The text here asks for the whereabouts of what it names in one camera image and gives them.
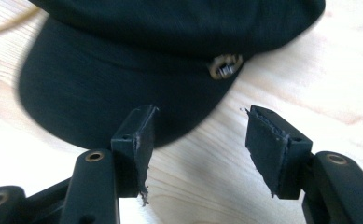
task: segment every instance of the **beige cord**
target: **beige cord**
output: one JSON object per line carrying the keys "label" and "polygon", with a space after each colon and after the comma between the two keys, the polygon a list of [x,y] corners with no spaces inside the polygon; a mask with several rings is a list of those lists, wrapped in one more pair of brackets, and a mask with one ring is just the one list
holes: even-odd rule
{"label": "beige cord", "polygon": [[27,11],[21,13],[20,15],[17,15],[16,17],[12,18],[11,20],[0,24],[0,33],[4,32],[12,27],[15,27],[24,21],[27,21],[31,19],[35,14],[37,14],[40,11],[39,7],[32,6]]}

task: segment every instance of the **black fabric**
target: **black fabric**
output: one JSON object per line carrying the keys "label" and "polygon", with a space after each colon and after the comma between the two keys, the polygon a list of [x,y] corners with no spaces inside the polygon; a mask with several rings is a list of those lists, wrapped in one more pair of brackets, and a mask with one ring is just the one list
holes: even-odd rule
{"label": "black fabric", "polygon": [[160,109],[156,146],[198,125],[237,75],[213,80],[221,54],[276,49],[307,29],[324,0],[34,0],[49,18],[21,70],[19,95],[49,132],[107,147],[128,113]]}

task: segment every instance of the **metal button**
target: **metal button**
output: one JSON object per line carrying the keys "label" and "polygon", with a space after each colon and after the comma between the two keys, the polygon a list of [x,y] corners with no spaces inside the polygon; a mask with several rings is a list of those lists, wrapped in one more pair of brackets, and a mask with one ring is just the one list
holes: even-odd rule
{"label": "metal button", "polygon": [[235,74],[243,64],[241,54],[223,54],[216,57],[209,66],[210,75],[215,80],[225,79]]}

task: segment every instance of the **hat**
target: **hat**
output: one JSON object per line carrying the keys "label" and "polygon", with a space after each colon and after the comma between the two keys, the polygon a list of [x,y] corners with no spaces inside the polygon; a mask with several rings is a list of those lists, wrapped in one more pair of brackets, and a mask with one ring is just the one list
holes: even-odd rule
{"label": "hat", "polygon": [[324,0],[34,0],[49,14],[21,69],[19,96],[50,133],[107,147],[134,108],[155,105],[156,146],[192,130],[243,63],[282,47]]}

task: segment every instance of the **tabletop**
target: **tabletop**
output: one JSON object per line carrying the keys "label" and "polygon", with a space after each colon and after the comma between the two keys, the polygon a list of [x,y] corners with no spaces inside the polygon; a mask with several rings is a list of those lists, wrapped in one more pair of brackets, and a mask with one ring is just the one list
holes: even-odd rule
{"label": "tabletop", "polygon": [[[30,7],[22,0],[0,2],[0,24]],[[71,176],[85,151],[38,126],[15,93],[47,16],[35,11],[0,32],[0,186],[21,186],[27,196]],[[288,120],[314,141],[313,153],[342,153],[363,169],[363,1],[328,1],[311,29],[246,63],[204,122],[154,150],[150,205],[121,199],[122,223],[304,223],[303,193],[297,201],[272,198],[244,147],[244,108],[251,105]]]}

